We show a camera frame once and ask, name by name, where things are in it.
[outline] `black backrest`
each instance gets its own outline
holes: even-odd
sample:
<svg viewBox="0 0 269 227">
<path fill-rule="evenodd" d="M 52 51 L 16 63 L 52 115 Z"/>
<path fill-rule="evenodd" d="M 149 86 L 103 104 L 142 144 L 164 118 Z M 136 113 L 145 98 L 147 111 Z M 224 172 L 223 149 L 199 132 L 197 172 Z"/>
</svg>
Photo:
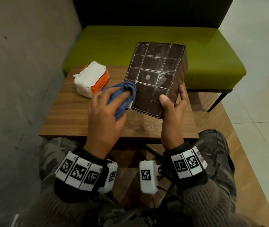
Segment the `black backrest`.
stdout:
<svg viewBox="0 0 269 227">
<path fill-rule="evenodd" d="M 233 0 L 74 0 L 87 25 L 218 28 Z"/>
</svg>

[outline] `concrete wall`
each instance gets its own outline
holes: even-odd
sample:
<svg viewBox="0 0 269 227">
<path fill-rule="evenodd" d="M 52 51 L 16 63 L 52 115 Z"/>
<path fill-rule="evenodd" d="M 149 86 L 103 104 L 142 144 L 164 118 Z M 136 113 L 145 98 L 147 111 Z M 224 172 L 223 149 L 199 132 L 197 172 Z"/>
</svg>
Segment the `concrete wall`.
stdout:
<svg viewBox="0 0 269 227">
<path fill-rule="evenodd" d="M 38 196 L 37 133 L 80 30 L 72 0 L 0 0 L 0 218 Z"/>
</svg>

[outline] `blue cloth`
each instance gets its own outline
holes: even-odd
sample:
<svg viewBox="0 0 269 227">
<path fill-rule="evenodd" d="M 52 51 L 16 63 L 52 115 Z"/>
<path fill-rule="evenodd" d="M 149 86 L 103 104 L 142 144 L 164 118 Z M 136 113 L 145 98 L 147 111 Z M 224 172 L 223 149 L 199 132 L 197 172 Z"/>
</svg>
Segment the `blue cloth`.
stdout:
<svg viewBox="0 0 269 227">
<path fill-rule="evenodd" d="M 111 86 L 111 87 L 121 87 L 120 90 L 116 91 L 115 93 L 113 93 L 107 104 L 111 103 L 115 98 L 117 98 L 119 95 L 121 95 L 123 92 L 125 91 L 130 91 L 131 94 L 130 96 L 122 103 L 122 105 L 117 109 L 116 113 L 114 114 L 114 116 L 116 117 L 116 121 L 124 114 L 125 110 L 127 110 L 128 105 L 132 102 L 132 105 L 134 104 L 134 100 L 135 100 L 135 96 L 136 96 L 136 87 L 135 84 L 133 82 L 130 81 L 125 81 L 122 83 L 119 83 L 117 85 Z"/>
</svg>

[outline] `table top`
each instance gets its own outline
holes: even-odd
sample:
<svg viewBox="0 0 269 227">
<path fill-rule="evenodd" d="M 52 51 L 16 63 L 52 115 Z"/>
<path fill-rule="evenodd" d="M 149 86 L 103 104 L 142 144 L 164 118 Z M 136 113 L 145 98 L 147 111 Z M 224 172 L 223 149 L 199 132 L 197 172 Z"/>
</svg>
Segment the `table top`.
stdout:
<svg viewBox="0 0 269 227">
<path fill-rule="evenodd" d="M 73 75 L 80 73 L 81 70 L 83 68 L 73 68 L 68 73 L 57 99 L 39 132 L 41 137 L 87 137 L 87 109 L 91 99 L 79 95 L 73 83 Z M 124 81 L 127 67 L 107 66 L 107 70 L 109 72 L 109 81 L 105 87 L 113 86 Z M 127 110 L 127 113 L 128 119 L 125 130 L 121 135 L 122 138 L 160 139 L 163 122 L 161 119 L 134 110 Z M 198 138 L 198 130 L 190 104 L 183 115 L 183 137 L 186 139 Z"/>
</svg>

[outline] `green seat cushion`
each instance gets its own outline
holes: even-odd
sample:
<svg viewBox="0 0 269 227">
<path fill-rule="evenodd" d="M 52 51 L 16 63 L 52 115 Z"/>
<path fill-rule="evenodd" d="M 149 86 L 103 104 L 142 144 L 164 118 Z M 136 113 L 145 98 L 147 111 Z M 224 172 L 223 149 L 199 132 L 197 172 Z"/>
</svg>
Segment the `green seat cushion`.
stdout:
<svg viewBox="0 0 269 227">
<path fill-rule="evenodd" d="M 128 66 L 137 42 L 186 45 L 187 89 L 230 90 L 246 74 L 244 65 L 218 29 L 160 26 L 87 26 L 63 69 L 68 72 L 91 61 Z"/>
</svg>

